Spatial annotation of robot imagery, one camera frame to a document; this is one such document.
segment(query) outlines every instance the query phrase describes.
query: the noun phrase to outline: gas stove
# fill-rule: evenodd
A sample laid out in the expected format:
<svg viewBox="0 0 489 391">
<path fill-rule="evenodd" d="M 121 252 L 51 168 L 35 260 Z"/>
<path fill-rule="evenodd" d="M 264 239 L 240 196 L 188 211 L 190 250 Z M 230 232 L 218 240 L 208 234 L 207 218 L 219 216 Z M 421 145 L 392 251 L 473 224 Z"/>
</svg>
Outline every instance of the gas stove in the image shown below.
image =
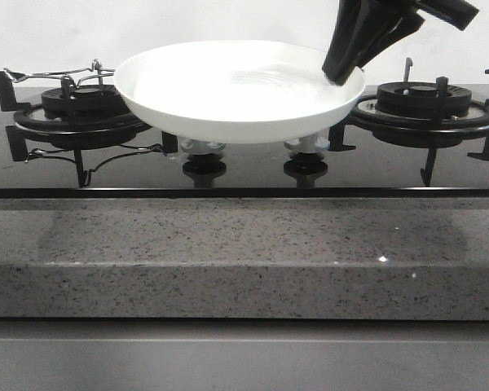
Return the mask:
<svg viewBox="0 0 489 391">
<path fill-rule="evenodd" d="M 4 69 L 0 198 L 489 196 L 489 86 L 410 81 L 411 66 L 343 122 L 254 145 L 152 128 L 98 60 L 65 72 Z M 32 78 L 56 88 L 15 88 Z"/>
</svg>

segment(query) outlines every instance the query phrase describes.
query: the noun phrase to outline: white wall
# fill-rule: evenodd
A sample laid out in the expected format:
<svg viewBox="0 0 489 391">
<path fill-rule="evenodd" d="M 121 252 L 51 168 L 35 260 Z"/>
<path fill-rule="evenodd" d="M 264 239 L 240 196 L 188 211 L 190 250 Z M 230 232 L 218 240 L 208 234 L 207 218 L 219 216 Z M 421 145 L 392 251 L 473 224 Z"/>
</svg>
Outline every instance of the white wall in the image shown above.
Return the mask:
<svg viewBox="0 0 489 391">
<path fill-rule="evenodd" d="M 399 80 L 411 56 L 413 79 L 448 76 L 489 83 L 489 0 L 460 32 L 426 16 L 419 33 L 367 67 L 369 84 Z M 141 51 L 205 39 L 267 39 L 326 51 L 338 0 L 1 0 L 0 69 L 46 72 L 86 66 L 95 58 L 116 67 Z M 26 86 L 41 85 L 30 81 Z"/>
</svg>

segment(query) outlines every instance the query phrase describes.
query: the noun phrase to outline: white frying pan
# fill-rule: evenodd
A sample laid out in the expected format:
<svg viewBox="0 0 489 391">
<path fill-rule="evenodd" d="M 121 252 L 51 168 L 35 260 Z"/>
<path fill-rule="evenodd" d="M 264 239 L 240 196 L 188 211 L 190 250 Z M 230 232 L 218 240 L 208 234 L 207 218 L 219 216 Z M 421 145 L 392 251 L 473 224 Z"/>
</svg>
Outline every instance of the white frying pan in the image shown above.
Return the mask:
<svg viewBox="0 0 489 391">
<path fill-rule="evenodd" d="M 281 42 L 187 42 L 128 59 L 114 82 L 129 109 L 160 130 L 200 141 L 269 143 L 335 125 L 355 105 L 362 71 L 332 85 L 321 71 L 325 56 Z"/>
</svg>

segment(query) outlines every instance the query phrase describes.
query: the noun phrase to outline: granite countertop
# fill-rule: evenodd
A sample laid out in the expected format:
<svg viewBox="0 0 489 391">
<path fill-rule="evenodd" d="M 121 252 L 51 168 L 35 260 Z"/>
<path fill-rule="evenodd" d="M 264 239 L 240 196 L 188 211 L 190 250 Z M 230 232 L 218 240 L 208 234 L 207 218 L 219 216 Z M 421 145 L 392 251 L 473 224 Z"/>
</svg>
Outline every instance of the granite countertop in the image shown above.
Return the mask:
<svg viewBox="0 0 489 391">
<path fill-rule="evenodd" d="M 0 317 L 489 320 L 489 199 L 0 200 Z"/>
</svg>

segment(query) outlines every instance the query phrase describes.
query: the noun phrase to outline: burner cap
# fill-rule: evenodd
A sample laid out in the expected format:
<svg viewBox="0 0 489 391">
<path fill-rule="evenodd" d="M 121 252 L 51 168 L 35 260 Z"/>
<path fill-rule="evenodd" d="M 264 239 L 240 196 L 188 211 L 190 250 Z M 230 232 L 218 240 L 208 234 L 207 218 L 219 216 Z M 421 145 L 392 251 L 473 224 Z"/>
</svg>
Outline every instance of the burner cap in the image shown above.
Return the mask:
<svg viewBox="0 0 489 391">
<path fill-rule="evenodd" d="M 382 84 L 377 89 L 376 109 L 380 112 L 410 118 L 432 118 L 442 105 L 444 116 L 464 116 L 471 105 L 471 91 L 457 86 L 447 87 L 444 102 L 434 83 L 403 82 Z"/>
<path fill-rule="evenodd" d="M 42 92 L 42 106 L 46 112 L 66 112 L 68 101 L 61 88 Z M 112 112 L 125 114 L 129 108 L 115 86 L 83 86 L 71 92 L 71 106 L 76 112 Z"/>
</svg>

